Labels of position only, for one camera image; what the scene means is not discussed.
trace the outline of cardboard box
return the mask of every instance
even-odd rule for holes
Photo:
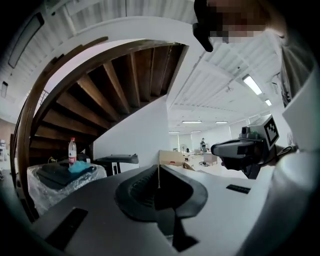
[[[185,157],[181,152],[159,150],[159,164],[182,166],[184,169],[194,171],[194,169],[185,162]]]

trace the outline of table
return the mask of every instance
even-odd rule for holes
[[[203,161],[213,165],[214,162],[218,164],[218,157],[211,152],[204,152],[203,153]]]

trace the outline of white wall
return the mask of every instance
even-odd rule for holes
[[[230,133],[231,133],[231,138],[232,139],[238,139],[239,138],[239,134],[242,131],[242,127],[247,126],[247,120],[242,120],[240,122],[235,122],[229,125],[230,127]]]
[[[0,140],[5,140],[5,147],[9,150],[10,135],[15,133],[16,124],[0,118]]]
[[[170,150],[171,151],[173,149],[179,149],[178,135],[177,134],[170,134],[169,135],[169,142],[170,142]]]
[[[208,143],[208,148],[211,148],[211,146],[216,143],[231,140],[229,125],[218,126],[212,130],[201,132],[201,134],[204,142]]]
[[[170,149],[166,97],[157,99],[108,130],[94,142],[94,159],[137,154],[141,167],[159,162],[159,150]],[[121,171],[129,170],[121,166]]]
[[[202,140],[202,138],[204,137],[203,132],[193,132],[191,133],[192,136],[192,146],[193,146],[193,150],[200,149],[200,142]]]
[[[270,108],[270,113],[273,116],[276,128],[279,132],[279,139],[276,142],[277,145],[282,147],[288,146],[288,133],[291,133],[291,130],[289,128],[289,125],[287,124],[286,120],[282,116],[282,113],[284,112],[285,107],[283,103],[278,104],[272,108]]]
[[[187,148],[192,151],[192,141],[191,135],[189,134],[179,134],[179,144],[180,144],[180,152],[186,152]]]

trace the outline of wooden handrail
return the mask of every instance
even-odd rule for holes
[[[25,196],[25,201],[29,209],[28,216],[30,215],[32,219],[31,222],[36,220],[39,215],[34,207],[34,202],[30,198],[28,192],[28,181],[27,181],[27,168],[29,167],[29,146],[30,146],[30,134],[32,130],[32,123],[34,119],[34,114],[36,107],[48,80],[56,73],[64,64],[70,61],[73,57],[83,52],[84,50],[99,44],[108,39],[107,36],[98,38],[85,46],[79,45],[73,50],[71,50],[66,55],[63,55],[59,59],[54,58],[49,64],[43,69],[36,82],[34,83],[24,106],[21,110],[20,125],[17,125],[17,162],[18,162],[18,172],[20,183],[22,187],[23,194]]]
[[[14,133],[11,134],[11,136],[10,136],[10,149],[9,149],[9,152],[10,152],[10,169],[11,169],[11,177],[12,177],[12,182],[13,182],[14,188],[16,188],[16,180],[17,180],[15,157],[16,157],[16,149],[17,149],[18,128],[19,128],[19,125],[20,125],[22,110],[21,110],[21,112],[19,114],[19,117],[18,117],[18,119],[16,121],[15,128],[14,128]]]

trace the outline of plastic bottle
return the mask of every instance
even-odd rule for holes
[[[72,166],[77,161],[77,145],[75,143],[75,138],[72,137],[69,143],[69,166]]]

